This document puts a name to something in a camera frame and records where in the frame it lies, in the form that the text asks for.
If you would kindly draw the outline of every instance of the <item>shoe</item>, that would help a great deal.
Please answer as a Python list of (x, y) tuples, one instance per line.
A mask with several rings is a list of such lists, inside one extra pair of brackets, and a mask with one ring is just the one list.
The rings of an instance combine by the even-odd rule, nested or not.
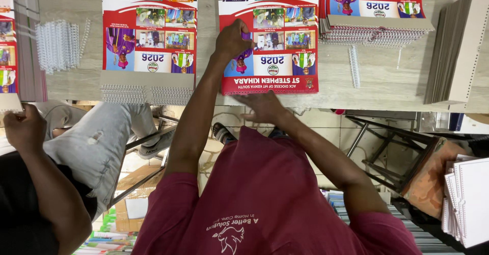
[(141, 146), (138, 152), (138, 156), (142, 159), (149, 160), (154, 158), (160, 151), (167, 149), (172, 144), (173, 135), (175, 130), (170, 131), (160, 136), (158, 142), (153, 146)]
[(226, 144), (232, 140), (237, 140), (229, 130), (220, 122), (216, 122), (212, 126), (212, 134), (222, 144)]

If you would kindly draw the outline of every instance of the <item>black shirt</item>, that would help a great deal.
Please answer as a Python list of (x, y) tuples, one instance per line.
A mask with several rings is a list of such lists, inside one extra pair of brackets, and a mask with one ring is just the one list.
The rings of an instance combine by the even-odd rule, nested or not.
[[(66, 165), (56, 165), (75, 186), (90, 218), (97, 212), (97, 198), (88, 198), (88, 186), (77, 182)], [(21, 155), (0, 156), (0, 238), (8, 243), (6, 254), (47, 255), (58, 253), (58, 242), (49, 221), (41, 217), (37, 194)]]

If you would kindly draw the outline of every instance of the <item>goat logo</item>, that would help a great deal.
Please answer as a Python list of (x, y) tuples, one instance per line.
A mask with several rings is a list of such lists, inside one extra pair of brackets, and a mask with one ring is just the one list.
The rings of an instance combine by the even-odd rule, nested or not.
[(240, 230), (236, 230), (234, 227), (226, 227), (219, 234), (215, 233), (212, 235), (212, 238), (216, 238), (221, 242), (221, 253), (229, 247), (229, 249), (234, 253), (236, 252), (236, 248), (238, 247), (238, 242), (241, 243), (243, 240), (243, 235), (245, 233), (245, 229), (241, 227)]

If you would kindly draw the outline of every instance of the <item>cardboard box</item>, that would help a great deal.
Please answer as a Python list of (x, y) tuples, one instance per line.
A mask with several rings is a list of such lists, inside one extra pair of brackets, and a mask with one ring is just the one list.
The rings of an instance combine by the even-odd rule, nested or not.
[[(129, 176), (120, 180), (117, 184), (117, 192), (123, 192), (141, 181), (149, 174), (160, 169), (160, 165), (144, 165), (132, 172)], [(138, 189), (127, 195), (122, 201), (115, 204), (116, 227), (120, 232), (139, 231), (148, 210), (148, 197), (156, 189), (156, 185), (163, 177), (162, 172), (152, 177)]]

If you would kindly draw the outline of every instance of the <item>maroon t-shirt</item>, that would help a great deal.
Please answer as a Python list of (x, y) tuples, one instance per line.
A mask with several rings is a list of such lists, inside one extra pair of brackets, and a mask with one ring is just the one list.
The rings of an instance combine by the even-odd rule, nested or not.
[(421, 254), (391, 214), (365, 213), (346, 225), (317, 187), (306, 154), (291, 139), (242, 127), (223, 150), (199, 198), (189, 173), (165, 177), (133, 255)]

